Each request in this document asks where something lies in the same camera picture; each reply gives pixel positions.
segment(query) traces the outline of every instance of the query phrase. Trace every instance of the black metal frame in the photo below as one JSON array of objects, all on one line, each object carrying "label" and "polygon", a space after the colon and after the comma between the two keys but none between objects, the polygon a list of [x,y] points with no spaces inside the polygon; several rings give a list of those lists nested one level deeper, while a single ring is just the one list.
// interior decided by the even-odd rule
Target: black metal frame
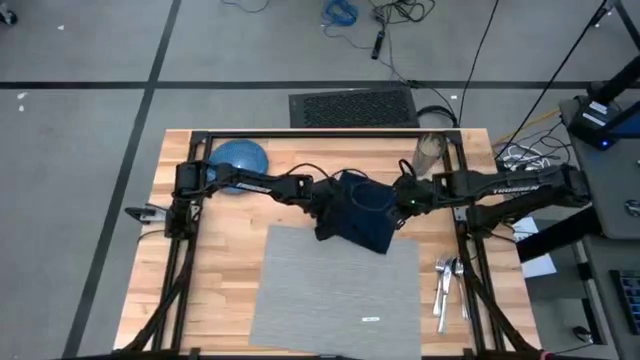
[{"label": "black metal frame", "polygon": [[[208,131],[194,131],[191,135],[191,139],[189,142],[189,153],[187,157],[187,161],[196,160],[196,154],[198,147],[204,143],[204,154],[211,153],[211,149],[213,147],[213,141],[219,138],[417,138],[420,135],[424,135],[428,133],[428,130],[380,130],[380,131],[362,131],[362,130],[345,130],[345,131],[283,131],[283,130],[267,130],[267,131],[219,131],[219,132],[208,132]],[[460,131],[458,130],[444,130],[442,131],[444,135],[449,140],[450,144],[452,144],[455,148],[456,158],[458,160],[458,166],[461,170],[467,169],[466,156],[464,153],[464,148],[462,144],[462,137]],[[453,168],[452,157],[447,148],[444,153],[444,166],[445,170],[450,171]],[[206,174],[202,174],[201,181],[206,181]],[[200,209],[202,209],[202,200],[197,204]],[[467,250],[466,243],[468,241],[466,230],[464,229],[464,221],[456,219],[454,216],[455,226],[456,226],[456,236],[458,242],[458,250],[460,256],[466,259],[469,259],[469,252]],[[200,225],[200,216],[194,218],[194,222],[196,223],[196,227],[199,228]],[[182,332],[184,328],[184,322],[187,311],[187,300],[189,295],[189,287],[191,282],[191,275],[193,272],[193,259],[195,257],[196,245],[197,245],[198,232],[189,239],[185,240],[187,242],[187,251],[185,255],[185,261],[183,266],[187,266],[186,270],[186,281],[182,284],[182,288],[180,289],[180,294],[178,298],[178,310],[176,313],[175,323],[173,324],[173,335],[171,340],[171,345],[168,350],[170,351],[180,351],[180,345],[182,340]],[[492,299],[494,299],[493,286],[491,283],[491,274],[489,271],[489,265],[487,261],[486,251],[484,248],[484,243],[482,238],[473,237],[475,241],[476,250],[478,253],[478,262],[479,262],[479,270],[481,279],[489,292]],[[173,283],[173,278],[176,273],[176,267],[178,263],[178,254],[181,247],[181,244],[184,241],[172,239],[171,247],[169,249],[169,255],[167,259],[167,267],[165,271],[165,277],[162,285],[162,299],[164,299],[171,285]],[[464,279],[464,285],[466,288],[466,293],[469,294],[467,296],[470,319],[471,319],[471,327],[473,330],[474,344],[476,346],[476,351],[483,352],[486,350],[487,346],[484,339],[484,333],[482,331],[482,321],[480,318],[480,311],[478,307],[478,301],[476,296],[474,295],[474,291],[472,290],[471,284],[468,279]],[[495,349],[498,351],[505,351],[504,339],[500,328],[493,318],[491,320],[491,328],[492,334],[495,342]],[[152,342],[152,351],[160,351],[162,348],[162,343],[164,339],[164,335],[166,332],[166,314],[163,314],[160,319],[159,326],[156,328],[153,342]],[[212,359],[222,359],[227,358],[215,356],[211,357]],[[252,359],[264,359],[264,360],[280,360],[282,356],[252,356]],[[288,360],[298,359],[298,357],[285,357]],[[303,357],[305,359],[317,359],[318,357]],[[423,359],[461,359],[462,356],[423,356]]]}]

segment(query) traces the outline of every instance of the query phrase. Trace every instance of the gray cloth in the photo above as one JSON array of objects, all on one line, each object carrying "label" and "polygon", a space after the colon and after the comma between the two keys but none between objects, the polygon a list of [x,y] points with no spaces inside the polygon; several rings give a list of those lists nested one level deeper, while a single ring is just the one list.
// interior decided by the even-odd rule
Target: gray cloth
[{"label": "gray cloth", "polygon": [[271,226],[251,345],[358,359],[417,360],[418,244],[386,255],[311,229]]}]

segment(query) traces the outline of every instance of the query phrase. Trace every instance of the wooden table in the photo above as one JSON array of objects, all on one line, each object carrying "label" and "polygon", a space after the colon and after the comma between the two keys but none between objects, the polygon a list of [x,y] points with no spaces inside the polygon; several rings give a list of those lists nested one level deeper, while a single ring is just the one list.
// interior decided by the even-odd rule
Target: wooden table
[{"label": "wooden table", "polygon": [[[469,169],[495,172],[486,130],[464,129],[461,135]],[[186,160],[190,137],[191,130],[167,131],[149,202],[170,205],[175,166]],[[296,164],[310,162],[328,173],[356,166],[373,179],[388,184],[399,176],[398,159],[410,160],[416,143],[415,138],[260,138],[254,141],[263,146],[269,156],[269,174],[281,174]],[[214,148],[223,142],[216,140]],[[443,171],[442,164],[436,164],[433,171]],[[305,167],[300,172],[321,178],[312,168]],[[500,197],[490,197],[483,203],[499,201]],[[294,354],[283,349],[249,346],[248,339],[269,225],[313,227],[314,220],[298,207],[275,203],[260,194],[217,193],[212,200],[205,200],[203,214],[182,351],[200,347],[203,354]],[[145,226],[142,231],[162,227],[160,224]],[[506,228],[498,228],[496,232],[511,236]],[[454,286],[445,336],[436,333],[437,318],[431,314],[436,287],[435,260],[441,254],[457,253],[451,210],[412,218],[397,236],[420,243],[423,355],[459,355],[462,348],[473,347],[470,325],[462,319]],[[540,346],[515,245],[497,238],[487,239],[485,244],[499,306],[525,339]],[[140,242],[115,348],[131,341],[158,304],[168,248],[169,240],[161,233],[148,235]],[[170,313],[168,324],[172,323],[172,316]],[[487,346],[491,348],[489,321],[484,312],[482,324]],[[166,344],[168,338],[169,335],[164,338]]]}]

